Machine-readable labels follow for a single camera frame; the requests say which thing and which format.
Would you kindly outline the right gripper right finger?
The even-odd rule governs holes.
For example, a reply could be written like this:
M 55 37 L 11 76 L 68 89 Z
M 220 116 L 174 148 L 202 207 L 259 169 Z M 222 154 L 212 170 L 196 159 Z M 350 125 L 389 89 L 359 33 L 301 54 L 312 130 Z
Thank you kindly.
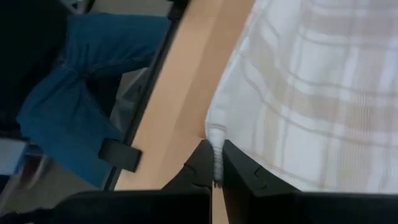
M 229 224 L 398 224 L 397 194 L 302 192 L 229 140 L 223 165 Z

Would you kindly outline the black frame clip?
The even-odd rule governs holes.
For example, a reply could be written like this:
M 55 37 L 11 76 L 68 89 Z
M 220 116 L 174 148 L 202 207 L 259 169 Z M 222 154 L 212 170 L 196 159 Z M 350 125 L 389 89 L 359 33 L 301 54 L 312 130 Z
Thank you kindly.
M 142 151 L 113 139 L 104 139 L 98 157 L 120 169 L 135 172 L 139 165 Z

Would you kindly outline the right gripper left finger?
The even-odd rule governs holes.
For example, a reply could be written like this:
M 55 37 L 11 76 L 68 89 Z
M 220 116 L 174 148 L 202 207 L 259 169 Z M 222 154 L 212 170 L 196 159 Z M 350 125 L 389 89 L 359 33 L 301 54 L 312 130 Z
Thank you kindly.
M 83 192 L 54 208 L 53 224 L 211 224 L 213 150 L 202 140 L 160 190 Z

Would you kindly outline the person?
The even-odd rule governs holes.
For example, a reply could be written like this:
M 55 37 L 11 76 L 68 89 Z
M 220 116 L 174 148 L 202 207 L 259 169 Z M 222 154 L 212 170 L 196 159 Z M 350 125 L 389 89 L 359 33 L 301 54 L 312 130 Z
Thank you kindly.
M 0 0 L 0 131 L 20 134 L 87 183 L 111 170 L 98 154 L 121 140 L 90 89 L 148 67 L 165 16 L 72 14 L 59 0 Z

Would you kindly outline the white checked towel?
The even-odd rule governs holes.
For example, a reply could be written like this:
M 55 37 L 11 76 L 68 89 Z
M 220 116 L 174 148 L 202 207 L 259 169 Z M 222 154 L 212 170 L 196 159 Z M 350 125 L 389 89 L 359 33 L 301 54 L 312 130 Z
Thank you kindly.
M 211 101 L 231 141 L 300 190 L 398 194 L 398 0 L 255 0 Z

